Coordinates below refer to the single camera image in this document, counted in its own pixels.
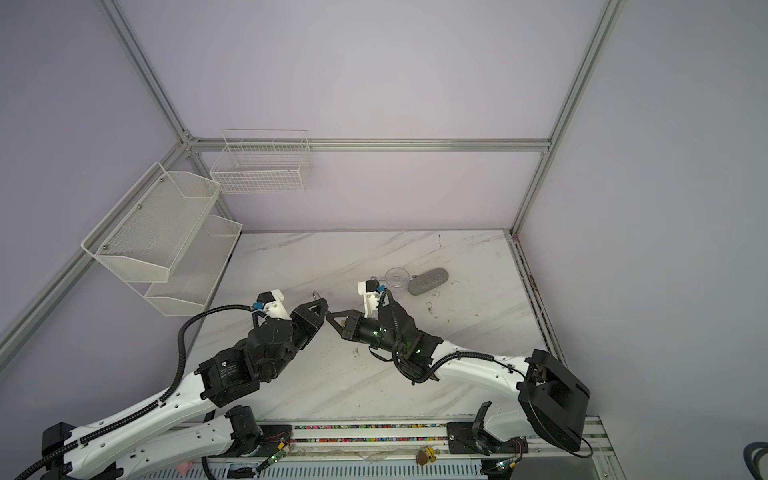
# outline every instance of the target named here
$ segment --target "white wire basket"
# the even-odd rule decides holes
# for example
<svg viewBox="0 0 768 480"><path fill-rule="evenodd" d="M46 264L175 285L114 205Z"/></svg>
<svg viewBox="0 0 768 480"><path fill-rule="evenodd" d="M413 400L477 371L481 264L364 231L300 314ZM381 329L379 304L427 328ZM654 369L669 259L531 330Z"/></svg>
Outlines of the white wire basket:
<svg viewBox="0 0 768 480"><path fill-rule="evenodd" d="M183 171L159 176L106 240L94 244L105 218L83 240L83 250L125 283L168 282L219 197L220 185Z"/></svg>
<svg viewBox="0 0 768 480"><path fill-rule="evenodd" d="M166 283L152 283L145 293L134 288L165 316L202 312L214 294L243 224L208 215L184 258Z"/></svg>
<svg viewBox="0 0 768 480"><path fill-rule="evenodd" d="M225 194L303 192L312 173L304 130L224 130L210 177Z"/></svg>

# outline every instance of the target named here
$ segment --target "black motor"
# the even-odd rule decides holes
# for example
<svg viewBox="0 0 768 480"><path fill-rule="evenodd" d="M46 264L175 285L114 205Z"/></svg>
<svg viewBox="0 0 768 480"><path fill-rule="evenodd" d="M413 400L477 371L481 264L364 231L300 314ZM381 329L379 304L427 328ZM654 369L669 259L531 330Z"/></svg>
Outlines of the black motor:
<svg viewBox="0 0 768 480"><path fill-rule="evenodd" d="M195 373L203 377L203 399L221 407L271 382L323 326L325 299L299 305L290 319L275 319L254 311L248 337L202 362Z"/></svg>
<svg viewBox="0 0 768 480"><path fill-rule="evenodd" d="M379 282L376 280L366 282L366 291L378 291L378 287ZM371 349L389 353L392 353L392 348L397 348L399 368L409 378L424 375L432 364L432 353L442 343L442 339L419 330L413 317L391 297L387 304L379 304L378 311L378 318L368 318L358 310L328 312L326 321L344 340L367 343ZM395 317L400 330L399 343L396 342ZM371 353L380 360L389 361L373 351Z"/></svg>

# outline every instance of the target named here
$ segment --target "marble surface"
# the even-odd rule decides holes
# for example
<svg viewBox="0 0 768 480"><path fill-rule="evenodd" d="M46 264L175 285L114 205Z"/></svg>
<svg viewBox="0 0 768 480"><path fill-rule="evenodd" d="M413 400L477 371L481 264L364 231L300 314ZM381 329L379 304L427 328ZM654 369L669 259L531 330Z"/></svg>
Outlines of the marble surface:
<svg viewBox="0 0 768 480"><path fill-rule="evenodd" d="M486 353L526 356L543 348L515 263L501 230L245 233L213 306L250 305L279 288L290 312L316 290L331 311L357 309L357 282L402 266L418 275L441 266L447 283L399 302L418 328ZM204 320L187 371L244 338L252 326L242 311ZM324 325L279 378L237 401L258 419L448 418L474 415L486 400L514 399L458 382L412 386L390 362Z"/></svg>

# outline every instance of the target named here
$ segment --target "lavender wall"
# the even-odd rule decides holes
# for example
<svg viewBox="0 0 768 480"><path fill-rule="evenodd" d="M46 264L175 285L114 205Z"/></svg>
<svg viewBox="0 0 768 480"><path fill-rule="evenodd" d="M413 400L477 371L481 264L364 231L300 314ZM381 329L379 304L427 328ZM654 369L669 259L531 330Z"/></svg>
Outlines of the lavender wall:
<svg viewBox="0 0 768 480"><path fill-rule="evenodd" d="M0 45L1 333L174 138L94 2L0 2ZM0 383L3 477L163 388L179 324L91 269Z"/></svg>
<svg viewBox="0 0 768 480"><path fill-rule="evenodd" d="M630 479L746 480L768 441L766 25L628 2L522 228Z"/></svg>

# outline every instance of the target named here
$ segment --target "glass cup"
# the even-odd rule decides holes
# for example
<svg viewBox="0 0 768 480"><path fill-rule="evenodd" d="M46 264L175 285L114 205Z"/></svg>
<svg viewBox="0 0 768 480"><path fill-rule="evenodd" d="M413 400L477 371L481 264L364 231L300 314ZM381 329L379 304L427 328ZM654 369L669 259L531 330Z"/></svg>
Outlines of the glass cup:
<svg viewBox="0 0 768 480"><path fill-rule="evenodd" d="M392 292L395 300L400 300L406 294L410 280L408 271L400 266L390 268L384 275L384 284Z"/></svg>

